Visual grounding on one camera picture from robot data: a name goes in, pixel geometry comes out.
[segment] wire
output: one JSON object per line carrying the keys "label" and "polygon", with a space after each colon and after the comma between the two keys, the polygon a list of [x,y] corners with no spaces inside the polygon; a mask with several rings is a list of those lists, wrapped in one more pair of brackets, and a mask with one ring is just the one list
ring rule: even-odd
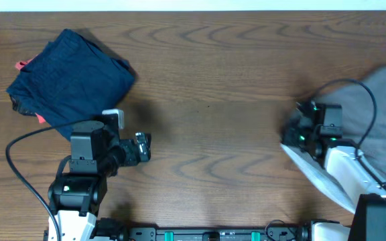
{"label": "wire", "polygon": [[312,141],[315,141],[315,138],[316,138],[316,134],[318,132],[318,128],[322,127],[323,124],[318,124],[314,127],[314,130],[312,131],[312,136],[311,136],[311,140]]}
{"label": "wire", "polygon": [[296,234],[295,234],[295,233],[291,230],[291,228],[289,228],[288,225],[287,225],[284,221],[282,221],[282,220],[272,220],[272,221],[270,221],[270,222],[266,225],[266,227],[265,227],[265,235],[266,235],[268,238],[270,238],[272,241],[276,241],[275,239],[273,239],[273,238],[267,233],[267,228],[269,227],[269,225],[271,225],[271,224],[274,223],[274,222],[281,222],[281,223],[289,230],[289,232],[291,232],[291,233],[293,234],[294,238],[293,238],[292,240],[295,240],[295,239],[296,239]]}
{"label": "wire", "polygon": [[341,83],[341,82],[350,82],[350,83],[354,83],[354,84],[358,84],[360,86],[362,86],[366,91],[367,93],[369,93],[369,96],[371,97],[371,100],[372,100],[372,103],[373,103],[373,116],[372,116],[372,120],[370,121],[370,124],[369,126],[367,127],[365,133],[362,135],[360,141],[357,143],[357,146],[355,147],[355,159],[357,161],[359,161],[360,165],[366,170],[366,172],[386,191],[386,182],[383,182],[381,181],[370,169],[369,167],[366,166],[366,164],[363,162],[363,160],[361,159],[362,157],[359,156],[359,149],[360,149],[360,146],[361,144],[363,144],[363,141],[366,139],[366,137],[369,135],[371,129],[373,128],[373,125],[375,124],[375,121],[376,121],[376,116],[377,116],[377,104],[376,104],[376,99],[375,99],[375,96],[373,95],[372,91],[369,89],[369,87],[367,87],[364,83],[358,81],[358,80],[353,80],[353,79],[338,79],[338,80],[333,80],[333,81],[330,81],[329,83],[319,87],[315,93],[312,95],[312,98],[315,98],[317,97],[317,95],[320,93],[320,91],[322,89],[324,89],[325,87],[329,86],[329,85],[333,85],[333,84],[336,84],[336,83]]}
{"label": "wire", "polygon": [[44,208],[46,209],[46,211],[50,215],[50,218],[52,219],[54,228],[56,230],[56,235],[58,237],[57,241],[62,241],[62,234],[60,232],[59,225],[58,225],[56,219],[54,218],[54,216],[52,214],[52,211],[50,211],[50,208],[49,208],[48,204],[46,203],[46,201],[43,199],[43,197],[37,192],[37,190],[35,190],[34,187],[32,187],[32,185],[28,181],[26,181],[26,179],[19,172],[19,170],[17,170],[16,166],[13,164],[13,161],[11,160],[10,149],[11,149],[11,147],[16,142],[18,142],[18,141],[20,141],[22,139],[25,139],[26,137],[30,137],[32,135],[35,135],[35,134],[38,134],[38,133],[41,133],[41,132],[44,132],[44,131],[49,131],[49,130],[52,130],[52,129],[57,129],[57,128],[65,127],[65,126],[68,126],[68,125],[73,125],[73,124],[79,123],[81,121],[84,121],[84,120],[78,120],[78,121],[74,121],[74,122],[71,122],[71,123],[66,123],[66,124],[63,124],[63,125],[58,125],[58,126],[54,126],[54,127],[47,127],[47,128],[42,128],[40,130],[32,131],[32,132],[30,132],[28,134],[24,134],[24,135],[14,139],[14,140],[12,140],[7,145],[7,147],[5,148],[5,157],[7,158],[7,162],[8,162],[8,165],[10,166],[11,170],[13,170],[14,174],[16,174],[16,176],[20,179],[20,181],[23,184],[25,184],[25,186],[38,198],[38,200],[41,202],[41,204],[44,206]]}
{"label": "wire", "polygon": [[66,166],[66,163],[71,159],[71,155],[69,156],[66,156],[65,158],[63,158],[60,163],[59,163],[59,167],[58,167],[58,171],[56,172],[56,178],[59,178],[62,176],[62,172],[64,171],[65,169],[65,166]]}

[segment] gray cloth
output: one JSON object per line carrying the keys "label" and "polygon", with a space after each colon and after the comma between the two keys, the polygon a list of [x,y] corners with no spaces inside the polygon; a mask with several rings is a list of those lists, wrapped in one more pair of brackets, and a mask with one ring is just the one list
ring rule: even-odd
{"label": "gray cloth", "polygon": [[[367,161],[386,181],[386,67],[373,72],[364,80],[377,101],[377,119],[369,136],[361,145]],[[342,105],[344,138],[358,142],[370,124],[373,105],[367,91],[359,85],[348,85],[335,92],[320,96],[317,102]],[[340,184],[307,153],[297,147],[281,145],[305,176],[331,200],[354,213],[354,204]]]}
{"label": "gray cloth", "polygon": [[[376,123],[361,145],[367,161],[386,179],[386,66],[365,78],[364,83],[375,95],[378,112]],[[344,138],[358,142],[373,114],[369,94],[359,85],[349,85],[321,96],[317,102],[342,105]]]}

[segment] wooden table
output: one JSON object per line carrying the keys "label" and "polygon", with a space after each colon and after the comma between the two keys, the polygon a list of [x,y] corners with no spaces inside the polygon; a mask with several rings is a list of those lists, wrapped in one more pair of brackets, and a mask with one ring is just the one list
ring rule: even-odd
{"label": "wooden table", "polygon": [[[386,64],[386,12],[0,13],[0,240],[40,240],[48,215],[7,165],[6,144],[46,125],[12,111],[14,64],[74,29],[139,74],[124,137],[153,135],[152,160],[109,179],[100,217],[168,226],[264,226],[352,215],[279,147],[294,100]],[[69,142],[56,131],[12,149],[44,196]]]}

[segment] white wall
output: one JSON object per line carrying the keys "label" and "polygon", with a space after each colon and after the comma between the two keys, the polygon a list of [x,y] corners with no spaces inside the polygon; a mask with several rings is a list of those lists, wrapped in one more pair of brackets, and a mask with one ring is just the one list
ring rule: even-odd
{"label": "white wall", "polygon": [[386,10],[386,0],[0,0],[0,11]]}

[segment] green connector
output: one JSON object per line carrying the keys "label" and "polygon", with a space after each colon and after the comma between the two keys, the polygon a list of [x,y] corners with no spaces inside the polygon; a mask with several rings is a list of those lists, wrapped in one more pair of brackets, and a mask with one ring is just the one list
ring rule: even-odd
{"label": "green connector", "polygon": [[251,241],[260,241],[260,232],[252,232]]}
{"label": "green connector", "polygon": [[165,232],[165,241],[174,241],[174,233]]}

